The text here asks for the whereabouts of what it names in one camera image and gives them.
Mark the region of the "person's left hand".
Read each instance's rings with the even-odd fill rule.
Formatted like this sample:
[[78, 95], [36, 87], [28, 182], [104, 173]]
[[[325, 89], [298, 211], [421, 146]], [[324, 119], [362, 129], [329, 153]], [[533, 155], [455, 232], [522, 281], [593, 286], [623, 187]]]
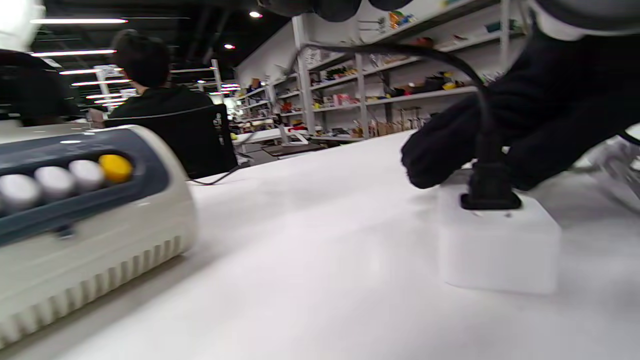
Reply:
[[315, 14], [330, 23], [346, 22], [359, 11], [361, 0], [258, 0], [258, 5], [285, 18]]

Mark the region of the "person's right hand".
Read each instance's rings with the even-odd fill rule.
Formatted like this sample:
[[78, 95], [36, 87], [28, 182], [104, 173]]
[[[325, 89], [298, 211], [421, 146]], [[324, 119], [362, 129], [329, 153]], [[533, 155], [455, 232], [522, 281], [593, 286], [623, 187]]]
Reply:
[[[530, 191], [639, 121], [640, 37], [553, 39], [534, 27], [510, 69], [487, 86], [512, 186]], [[469, 95], [401, 150], [409, 182], [429, 189], [474, 158], [481, 117]]]

